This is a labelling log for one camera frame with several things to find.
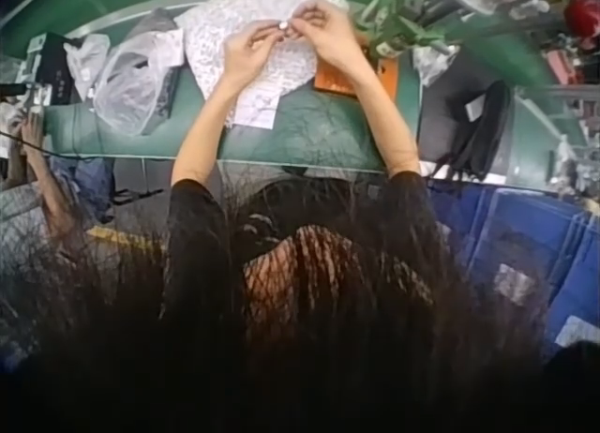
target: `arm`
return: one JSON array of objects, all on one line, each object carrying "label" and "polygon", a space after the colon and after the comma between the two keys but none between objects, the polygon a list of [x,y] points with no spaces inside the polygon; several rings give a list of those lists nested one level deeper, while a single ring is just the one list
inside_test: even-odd
[{"label": "arm", "polygon": [[179,149],[172,170],[172,186],[186,179],[206,184],[217,162],[227,114],[242,90],[259,76],[282,37],[277,21],[259,21],[227,40],[225,70]]},{"label": "arm", "polygon": [[172,186],[186,179],[205,185],[217,162],[225,118],[238,94],[239,90],[227,80],[217,83],[179,149],[172,168]]},{"label": "arm", "polygon": [[365,110],[377,149],[390,177],[404,171],[420,173],[416,141],[366,59],[348,77]]},{"label": "arm", "polygon": [[413,135],[361,51],[348,15],[328,2],[313,0],[296,10],[292,28],[352,82],[388,174],[419,173]]},{"label": "arm", "polygon": [[46,158],[38,150],[41,148],[43,141],[42,123],[39,116],[30,113],[29,119],[22,127],[22,138],[25,141],[24,149],[27,154],[27,162],[36,175],[37,184],[44,200],[45,215],[51,235],[68,233],[75,225],[73,207],[54,178]]}]

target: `green machine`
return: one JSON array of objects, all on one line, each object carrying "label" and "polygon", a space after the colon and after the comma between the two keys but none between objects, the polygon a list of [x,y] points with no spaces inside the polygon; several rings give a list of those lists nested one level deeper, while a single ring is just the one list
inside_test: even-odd
[{"label": "green machine", "polygon": [[444,34],[429,23],[430,0],[372,0],[356,13],[357,28],[370,37],[369,52],[377,58],[396,58],[413,47],[429,46],[449,54]]}]

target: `black cable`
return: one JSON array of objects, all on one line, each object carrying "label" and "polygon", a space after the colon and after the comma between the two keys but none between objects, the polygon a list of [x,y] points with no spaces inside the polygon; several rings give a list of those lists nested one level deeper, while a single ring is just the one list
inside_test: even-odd
[{"label": "black cable", "polygon": [[14,140],[16,142],[20,142],[23,145],[31,147],[32,149],[36,149],[39,152],[43,152],[44,154],[52,155],[53,157],[68,158],[68,159],[78,159],[78,160],[81,160],[81,161],[85,160],[85,158],[80,157],[80,156],[73,157],[73,156],[69,156],[69,155],[57,154],[57,153],[52,152],[50,150],[44,149],[43,147],[38,147],[38,146],[32,144],[31,142],[27,142],[23,138],[20,138],[18,136],[12,136],[12,135],[9,135],[7,133],[4,133],[3,131],[0,131],[0,136],[6,136],[7,138],[11,138],[12,140]]}]

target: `woman's left hand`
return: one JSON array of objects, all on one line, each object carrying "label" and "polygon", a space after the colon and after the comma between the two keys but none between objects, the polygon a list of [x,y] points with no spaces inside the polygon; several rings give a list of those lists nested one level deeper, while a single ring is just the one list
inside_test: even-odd
[{"label": "woman's left hand", "polygon": [[278,21],[256,21],[225,41],[222,79],[242,91],[263,70],[275,44],[283,39]]}]

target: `yellow strip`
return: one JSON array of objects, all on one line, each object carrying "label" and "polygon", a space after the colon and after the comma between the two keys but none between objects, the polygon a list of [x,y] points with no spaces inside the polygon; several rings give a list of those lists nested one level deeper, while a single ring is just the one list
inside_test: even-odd
[{"label": "yellow strip", "polygon": [[86,232],[90,236],[99,239],[101,241],[108,241],[111,243],[118,244],[120,246],[133,246],[138,248],[153,248],[153,241],[144,238],[138,234],[133,233],[125,233],[123,231],[117,231],[114,229],[107,229],[105,227],[93,227],[92,229]]}]

